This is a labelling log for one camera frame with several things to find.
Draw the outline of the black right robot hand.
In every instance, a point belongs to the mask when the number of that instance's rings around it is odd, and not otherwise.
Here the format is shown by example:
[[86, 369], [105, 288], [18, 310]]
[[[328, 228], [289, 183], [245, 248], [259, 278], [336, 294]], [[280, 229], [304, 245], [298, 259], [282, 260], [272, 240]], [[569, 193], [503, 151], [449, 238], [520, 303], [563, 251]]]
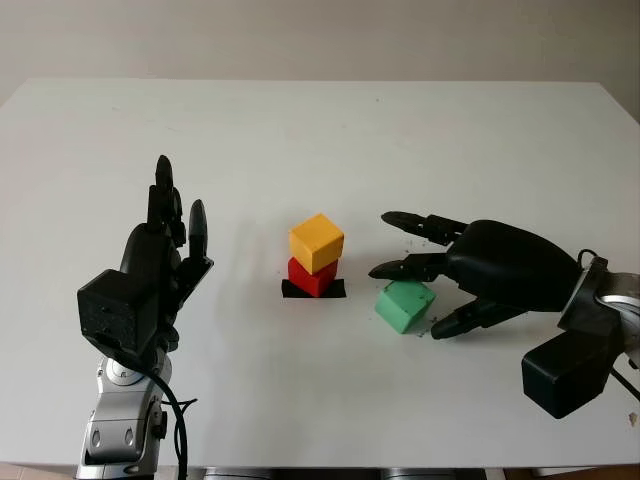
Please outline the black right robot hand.
[[370, 277], [432, 282], [444, 275], [474, 296], [433, 325], [434, 339], [489, 328], [530, 311], [560, 312], [582, 273], [578, 261], [551, 241], [495, 220], [463, 223], [400, 211], [385, 212], [381, 219], [447, 250], [379, 264]]

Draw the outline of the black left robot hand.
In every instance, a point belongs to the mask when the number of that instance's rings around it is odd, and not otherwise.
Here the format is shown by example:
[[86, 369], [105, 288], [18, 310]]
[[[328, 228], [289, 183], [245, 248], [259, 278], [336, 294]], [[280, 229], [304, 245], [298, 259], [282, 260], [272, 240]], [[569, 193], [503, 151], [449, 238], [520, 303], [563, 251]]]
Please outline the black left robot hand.
[[162, 155], [155, 183], [149, 187], [147, 219], [130, 234], [120, 270], [151, 285], [156, 312], [143, 322], [143, 340], [167, 352], [179, 344], [175, 328], [179, 310], [213, 266], [207, 255], [204, 203], [198, 199], [192, 204], [188, 224], [182, 214], [171, 162]]

